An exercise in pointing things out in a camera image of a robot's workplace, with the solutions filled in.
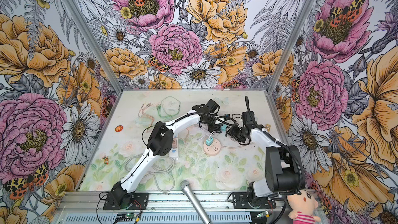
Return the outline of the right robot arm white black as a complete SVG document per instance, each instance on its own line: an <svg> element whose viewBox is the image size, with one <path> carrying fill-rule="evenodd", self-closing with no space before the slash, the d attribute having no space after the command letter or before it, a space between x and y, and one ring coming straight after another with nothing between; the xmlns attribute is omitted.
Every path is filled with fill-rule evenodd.
<svg viewBox="0 0 398 224"><path fill-rule="evenodd" d="M245 104L243 125L234 124L227 135L242 146L251 143L265 146L264 178L250 182L247 193L243 196L250 207L259 208L268 199L274 201L277 197L300 193L305 187L305 175L298 148L282 143L265 126L257 123L247 96Z"/></svg>

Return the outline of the pink plug charger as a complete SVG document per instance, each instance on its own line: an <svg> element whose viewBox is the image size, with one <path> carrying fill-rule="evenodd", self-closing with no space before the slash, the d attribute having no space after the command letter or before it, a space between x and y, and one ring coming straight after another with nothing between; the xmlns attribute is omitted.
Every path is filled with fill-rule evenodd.
<svg viewBox="0 0 398 224"><path fill-rule="evenodd" d="M173 139L172 148L173 148L173 149L178 148L178 140L177 140L177 139Z"/></svg>

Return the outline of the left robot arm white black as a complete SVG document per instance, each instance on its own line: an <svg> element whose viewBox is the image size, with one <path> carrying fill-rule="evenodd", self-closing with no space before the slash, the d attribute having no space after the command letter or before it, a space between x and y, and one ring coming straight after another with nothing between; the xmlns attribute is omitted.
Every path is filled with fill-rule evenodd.
<svg viewBox="0 0 398 224"><path fill-rule="evenodd" d="M192 110L174 120L158 121L151 126L152 132L145 142L143 155L128 174L113 185L105 202L116 209L129 208L141 180L157 160L171 152L173 139L186 128L205 124L210 133L221 133L223 125L230 129L238 127L238 123L229 114L218 116L219 108L214 100L209 100L206 104L193 106Z"/></svg>

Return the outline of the white blue power strip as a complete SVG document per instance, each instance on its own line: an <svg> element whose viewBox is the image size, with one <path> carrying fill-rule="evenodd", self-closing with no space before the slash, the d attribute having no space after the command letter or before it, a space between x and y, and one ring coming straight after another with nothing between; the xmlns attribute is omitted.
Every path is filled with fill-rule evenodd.
<svg viewBox="0 0 398 224"><path fill-rule="evenodd" d="M176 149L171 148L171 151L169 152L169 156L171 158L177 159L179 157L179 148L176 148Z"/></svg>

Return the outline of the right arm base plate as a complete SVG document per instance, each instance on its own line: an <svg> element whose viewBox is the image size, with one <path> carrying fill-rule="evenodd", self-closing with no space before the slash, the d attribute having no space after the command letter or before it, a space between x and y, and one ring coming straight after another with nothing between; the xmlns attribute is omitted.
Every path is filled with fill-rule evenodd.
<svg viewBox="0 0 398 224"><path fill-rule="evenodd" d="M248 192L232 192L232 203L235 209L271 209L276 207L274 200L256 197Z"/></svg>

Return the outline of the round pink socket hub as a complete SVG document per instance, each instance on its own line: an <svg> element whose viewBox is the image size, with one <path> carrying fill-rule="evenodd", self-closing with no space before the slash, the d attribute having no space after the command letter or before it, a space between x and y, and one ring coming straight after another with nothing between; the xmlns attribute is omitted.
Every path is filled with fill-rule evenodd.
<svg viewBox="0 0 398 224"><path fill-rule="evenodd" d="M207 145L207 143L204 142L203 150L208 156L216 156L221 152L221 143L218 139L213 139L210 145Z"/></svg>

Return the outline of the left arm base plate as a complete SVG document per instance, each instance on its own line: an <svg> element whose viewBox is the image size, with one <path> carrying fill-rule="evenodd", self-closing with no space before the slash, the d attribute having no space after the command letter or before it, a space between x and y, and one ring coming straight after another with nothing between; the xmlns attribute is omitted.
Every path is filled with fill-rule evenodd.
<svg viewBox="0 0 398 224"><path fill-rule="evenodd" d="M148 204L148 193L129 193L124 195L108 194L103 210L145 210Z"/></svg>

